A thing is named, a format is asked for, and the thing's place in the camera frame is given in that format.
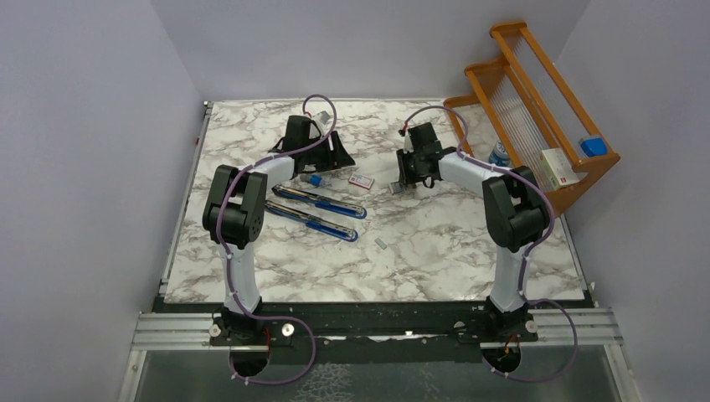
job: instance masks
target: black metal base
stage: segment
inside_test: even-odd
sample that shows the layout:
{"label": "black metal base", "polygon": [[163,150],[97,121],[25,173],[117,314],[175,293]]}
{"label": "black metal base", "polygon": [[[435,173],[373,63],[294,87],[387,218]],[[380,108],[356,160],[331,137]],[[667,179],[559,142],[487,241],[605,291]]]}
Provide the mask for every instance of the black metal base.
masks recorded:
{"label": "black metal base", "polygon": [[[260,315],[264,303],[259,299],[254,309],[255,315]],[[229,345],[251,345],[255,344],[262,338],[264,330],[264,322],[249,318],[244,314],[231,312],[227,307],[222,306],[219,309],[219,317],[214,319],[214,323],[219,326],[220,334],[217,337],[211,337],[209,343],[212,346],[229,346]]]}
{"label": "black metal base", "polygon": [[[583,300],[559,301],[565,308],[594,306],[590,294]],[[158,297],[153,312],[217,312],[220,304],[166,304]],[[550,308],[538,305],[535,309]],[[305,321],[317,336],[318,363],[409,363],[481,361],[480,343],[507,341],[513,333],[521,341],[535,341],[527,332],[526,311],[496,314],[490,301],[416,301],[393,303],[263,303],[260,316],[290,316]],[[293,335],[285,337],[283,321],[254,322],[240,314],[228,313],[230,331],[212,338],[214,346],[266,345],[270,333],[270,361],[278,364],[303,364],[311,355],[311,339],[305,329],[292,323]],[[395,337],[396,340],[381,341]],[[265,358],[266,353],[236,353],[235,361],[249,363]]]}

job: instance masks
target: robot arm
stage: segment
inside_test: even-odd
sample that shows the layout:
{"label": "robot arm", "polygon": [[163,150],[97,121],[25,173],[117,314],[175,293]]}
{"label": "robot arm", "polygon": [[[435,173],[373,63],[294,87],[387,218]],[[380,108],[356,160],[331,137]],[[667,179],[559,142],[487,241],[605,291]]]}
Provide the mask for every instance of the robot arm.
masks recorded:
{"label": "robot arm", "polygon": [[[323,123],[328,118],[329,116],[323,113],[313,119],[308,116],[290,116],[286,124],[286,134],[271,151],[290,152],[317,142],[326,132]],[[244,173],[236,183],[234,191],[229,196],[241,195],[242,201],[241,204],[229,202],[225,207],[222,237],[229,247],[229,253],[219,247],[219,254],[223,261],[224,277],[232,279],[234,291],[246,310],[255,312],[261,300],[254,272],[254,241],[259,237],[264,224],[266,191],[276,184],[291,180],[307,169],[311,172],[324,172],[354,164],[355,161],[347,154],[337,132],[334,131],[329,141],[322,142],[319,146],[293,157],[279,157],[264,162]],[[228,165],[217,167],[214,173],[204,207],[202,224],[215,243],[219,242],[217,239],[219,209],[238,173],[238,168]],[[226,281],[225,288],[227,297],[224,307],[234,314],[244,314],[232,297]]]}
{"label": "robot arm", "polygon": [[[516,179],[462,160],[453,147],[443,149],[431,123],[410,127],[405,147],[397,151],[399,182],[404,186],[423,183],[433,188],[435,180],[456,183],[483,197],[488,233],[497,244],[496,279],[490,302],[501,312],[520,311],[525,299],[527,273],[522,269],[524,247],[540,239],[549,225],[543,201]],[[512,170],[531,183],[537,183],[528,167]]]}

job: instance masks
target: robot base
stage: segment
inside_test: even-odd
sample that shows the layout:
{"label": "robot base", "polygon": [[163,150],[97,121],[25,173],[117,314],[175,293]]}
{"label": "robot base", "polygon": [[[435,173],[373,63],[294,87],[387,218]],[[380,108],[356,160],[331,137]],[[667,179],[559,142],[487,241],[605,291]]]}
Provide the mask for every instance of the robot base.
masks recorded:
{"label": "robot base", "polygon": [[[256,306],[254,314],[258,315],[262,308],[263,303],[259,299],[259,304]],[[224,305],[217,312],[219,312],[220,317],[214,319],[213,329],[210,330],[210,345],[254,345],[259,344],[260,341],[266,342],[263,321],[231,312]]]}

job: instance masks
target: small box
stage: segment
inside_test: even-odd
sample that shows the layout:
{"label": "small box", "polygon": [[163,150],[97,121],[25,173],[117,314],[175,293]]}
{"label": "small box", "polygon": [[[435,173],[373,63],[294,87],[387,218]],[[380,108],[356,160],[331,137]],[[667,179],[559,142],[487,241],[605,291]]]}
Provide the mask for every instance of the small box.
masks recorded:
{"label": "small box", "polygon": [[540,153],[540,161],[555,190],[579,182],[577,173],[572,170],[572,165],[561,149],[543,149]]}
{"label": "small box", "polygon": [[362,174],[357,174],[353,173],[350,176],[350,179],[347,180],[350,184],[355,184],[358,187],[370,189],[373,187],[373,183],[375,182],[374,178],[369,178],[367,176],[363,176]]}

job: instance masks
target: blue cap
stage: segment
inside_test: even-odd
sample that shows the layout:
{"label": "blue cap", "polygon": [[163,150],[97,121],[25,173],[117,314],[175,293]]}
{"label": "blue cap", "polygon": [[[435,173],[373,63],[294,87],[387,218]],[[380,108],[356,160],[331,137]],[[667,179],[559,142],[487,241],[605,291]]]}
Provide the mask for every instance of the blue cap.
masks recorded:
{"label": "blue cap", "polygon": [[318,187],[321,185],[321,181],[323,181],[323,178],[316,174],[312,174],[311,178],[308,181],[311,182],[311,184],[313,184],[314,186]]}
{"label": "blue cap", "polygon": [[588,157],[600,157],[609,152],[609,150],[606,149],[604,140],[600,136],[585,138],[579,142],[579,146],[582,147],[582,151],[584,151],[584,154]]}

